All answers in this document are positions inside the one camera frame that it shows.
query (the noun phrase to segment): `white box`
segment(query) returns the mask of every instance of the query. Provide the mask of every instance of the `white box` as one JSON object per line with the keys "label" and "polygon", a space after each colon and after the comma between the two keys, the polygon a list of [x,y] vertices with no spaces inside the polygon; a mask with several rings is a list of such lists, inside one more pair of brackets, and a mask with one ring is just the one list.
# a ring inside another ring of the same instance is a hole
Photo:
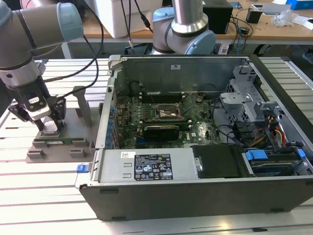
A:
{"label": "white box", "polygon": [[[95,11],[104,27],[113,38],[127,36],[127,30],[120,0],[85,0]],[[162,0],[137,0],[140,11],[147,17],[153,28],[153,13],[162,7]],[[127,24],[129,0],[123,0]],[[131,0],[131,32],[147,29],[144,25],[134,0]]]}

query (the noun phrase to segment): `blue tab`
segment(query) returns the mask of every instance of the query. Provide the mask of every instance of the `blue tab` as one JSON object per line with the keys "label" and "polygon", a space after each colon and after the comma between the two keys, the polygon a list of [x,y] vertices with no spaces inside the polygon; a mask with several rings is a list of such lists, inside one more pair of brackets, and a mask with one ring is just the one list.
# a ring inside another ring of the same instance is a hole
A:
{"label": "blue tab", "polygon": [[298,152],[300,158],[302,160],[304,160],[305,159],[305,152],[302,149],[298,149],[297,152]]}
{"label": "blue tab", "polygon": [[88,164],[80,164],[76,168],[76,173],[88,173]]}
{"label": "blue tab", "polygon": [[251,156],[249,152],[246,152],[246,158],[248,158],[248,161],[253,159],[253,157]]}
{"label": "blue tab", "polygon": [[267,160],[268,156],[262,149],[251,149],[246,153],[248,160]]}

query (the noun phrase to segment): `power supply label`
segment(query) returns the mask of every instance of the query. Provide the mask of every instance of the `power supply label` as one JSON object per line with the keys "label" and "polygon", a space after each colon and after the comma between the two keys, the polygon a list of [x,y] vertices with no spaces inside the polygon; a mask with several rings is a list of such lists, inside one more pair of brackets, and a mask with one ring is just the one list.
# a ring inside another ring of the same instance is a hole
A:
{"label": "power supply label", "polygon": [[172,180],[172,162],[170,154],[135,155],[134,179]]}

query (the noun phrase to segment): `robotic arm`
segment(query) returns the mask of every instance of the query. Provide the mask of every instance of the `robotic arm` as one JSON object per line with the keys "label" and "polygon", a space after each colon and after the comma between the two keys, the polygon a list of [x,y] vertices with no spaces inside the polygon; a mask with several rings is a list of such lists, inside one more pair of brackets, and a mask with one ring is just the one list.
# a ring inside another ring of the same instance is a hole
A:
{"label": "robotic arm", "polygon": [[49,94],[41,77],[44,65],[34,62],[31,51],[81,37],[82,21],[71,3],[11,11],[0,0],[0,78],[17,101],[9,111],[40,131],[46,116],[54,121],[54,130],[62,127],[66,100]]}
{"label": "robotic arm", "polygon": [[202,0],[173,0],[154,13],[152,54],[210,54],[215,34],[208,30]]}

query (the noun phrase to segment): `black side panel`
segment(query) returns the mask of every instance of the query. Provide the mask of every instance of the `black side panel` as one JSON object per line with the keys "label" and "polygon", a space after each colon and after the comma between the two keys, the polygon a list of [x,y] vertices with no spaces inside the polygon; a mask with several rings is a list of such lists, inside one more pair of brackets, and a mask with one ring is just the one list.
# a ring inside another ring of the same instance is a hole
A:
{"label": "black side panel", "polygon": [[273,89],[277,97],[282,101],[286,109],[292,114],[292,117],[298,123],[302,131],[306,134],[310,141],[313,142],[313,125],[310,123],[307,117],[294,103],[294,101],[290,98],[282,86],[277,82],[277,80],[269,72],[262,61],[256,55],[251,55],[250,59],[258,71],[262,74],[264,79],[267,81],[269,86]]}
{"label": "black side panel", "polygon": [[[104,221],[288,212],[313,196],[309,180],[91,187],[81,194]],[[115,193],[103,193],[109,190]]]}

